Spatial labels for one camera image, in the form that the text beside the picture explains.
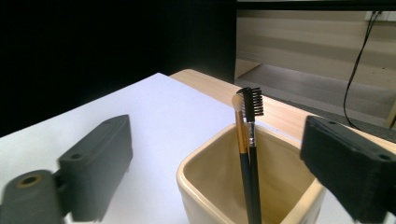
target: gold ferrule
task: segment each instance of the gold ferrule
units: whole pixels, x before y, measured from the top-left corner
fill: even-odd
[[[239,153],[247,153],[248,148],[246,142],[245,124],[244,124],[242,111],[235,112],[235,120],[236,120],[236,133],[238,136]]]

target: shelf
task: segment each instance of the shelf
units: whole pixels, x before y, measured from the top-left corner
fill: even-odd
[[[238,1],[240,10],[325,10],[325,11],[392,11],[396,10],[394,0],[323,0],[323,1]]]

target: black cable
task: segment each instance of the black cable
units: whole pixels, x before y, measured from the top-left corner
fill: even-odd
[[[370,35],[370,33],[371,33],[371,30],[373,29],[374,22],[376,21],[376,18],[379,16],[379,14],[381,14],[380,11],[374,11],[374,12],[372,13],[372,16],[371,16],[371,18],[370,18],[370,20],[369,20],[369,24],[368,24],[368,26],[367,26],[367,30],[366,30],[366,35],[365,35],[365,37],[364,37],[363,46],[361,47],[361,52],[359,52],[358,58],[356,59],[355,66],[353,67],[352,74],[351,74],[351,76],[350,76],[350,78],[349,78],[349,81],[348,81],[348,83],[347,83],[347,86],[346,86],[346,93],[345,93],[345,95],[344,95],[344,104],[343,104],[343,108],[344,108],[344,115],[345,115],[345,117],[346,117],[346,120],[347,120],[347,122],[348,122],[348,124],[349,124],[350,127],[355,128],[355,129],[358,129],[358,130],[360,130],[360,131],[361,131],[361,129],[358,128],[354,123],[352,123],[352,121],[351,121],[351,120],[349,119],[349,117],[347,116],[347,107],[346,107],[346,104],[347,104],[347,93],[348,93],[348,91],[349,91],[350,85],[352,84],[352,80],[353,80],[353,78],[355,77],[356,70],[358,70],[358,65],[359,65],[359,62],[360,62],[360,60],[361,60],[361,54],[363,53],[364,47],[366,46],[367,40],[369,39],[369,35]]]

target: makeup brush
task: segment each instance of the makeup brush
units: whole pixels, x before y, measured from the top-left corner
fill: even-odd
[[[237,93],[244,97],[244,112],[248,125],[248,154],[250,157],[250,174],[252,187],[253,223],[262,223],[262,209],[260,202],[260,183],[257,162],[257,148],[255,138],[255,116],[262,116],[262,91],[260,88],[243,88]]]
[[[246,143],[245,124],[242,114],[243,99],[240,95],[233,96],[233,109],[235,110],[236,133],[239,147],[239,160],[241,162],[242,182],[244,185],[245,203],[247,207],[248,223],[253,223],[251,173]]]

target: dark background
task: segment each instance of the dark background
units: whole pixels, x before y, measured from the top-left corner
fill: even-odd
[[[235,1],[0,2],[0,136],[157,72],[233,82]]]

